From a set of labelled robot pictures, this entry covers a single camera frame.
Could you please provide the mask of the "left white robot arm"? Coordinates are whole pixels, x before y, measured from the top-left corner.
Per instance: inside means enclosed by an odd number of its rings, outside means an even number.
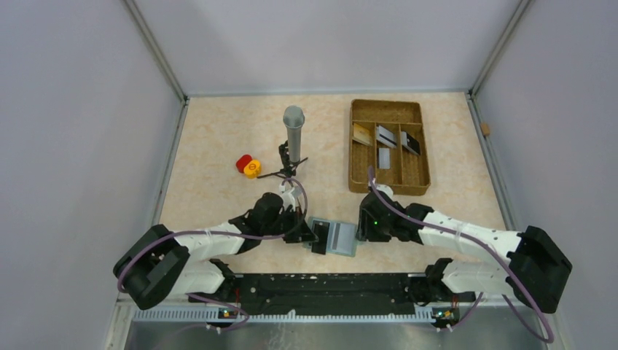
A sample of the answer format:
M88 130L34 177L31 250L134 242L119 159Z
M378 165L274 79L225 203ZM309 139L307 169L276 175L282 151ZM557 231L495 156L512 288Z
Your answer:
M217 226L185 231L172 231L163 224L150 227L112 272L119 291L141 310L191 293L225 301L234 283L214 258L248 252L267 240L317 242L305 217L296 195L267 192L245 214Z

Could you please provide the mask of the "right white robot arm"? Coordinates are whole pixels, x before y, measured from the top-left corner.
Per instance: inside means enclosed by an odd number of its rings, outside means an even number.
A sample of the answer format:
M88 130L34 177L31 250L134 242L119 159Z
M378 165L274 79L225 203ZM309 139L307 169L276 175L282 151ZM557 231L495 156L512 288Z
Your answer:
M396 238L477 258L476 262L441 258L426 269L427 290L436 300L447 300L454 293L483 292L516 298L530 308L553 314L573 268L539 227L529 226L523 232L496 230L419 203L403 207L384 186L361 201L357 236L370 242Z

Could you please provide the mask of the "black credit card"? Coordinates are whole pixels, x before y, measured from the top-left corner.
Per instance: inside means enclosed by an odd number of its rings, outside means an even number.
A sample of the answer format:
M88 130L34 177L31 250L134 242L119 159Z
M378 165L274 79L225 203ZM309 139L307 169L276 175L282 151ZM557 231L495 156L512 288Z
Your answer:
M316 235L317 240L311 245L312 253L326 254L326 248L329 237L330 224L325 221L313 220L312 231Z

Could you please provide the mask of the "green card holder wallet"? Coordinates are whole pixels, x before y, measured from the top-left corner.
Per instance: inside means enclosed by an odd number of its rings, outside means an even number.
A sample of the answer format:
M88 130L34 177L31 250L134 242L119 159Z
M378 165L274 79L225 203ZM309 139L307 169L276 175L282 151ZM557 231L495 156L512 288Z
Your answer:
M330 224L326 254L338 254L345 257L354 257L356 255L356 247L359 241L356 238L357 226L355 224L311 217L309 221L309 228L311 230L312 221L316 219ZM311 245L305 244L305 247L311 250Z

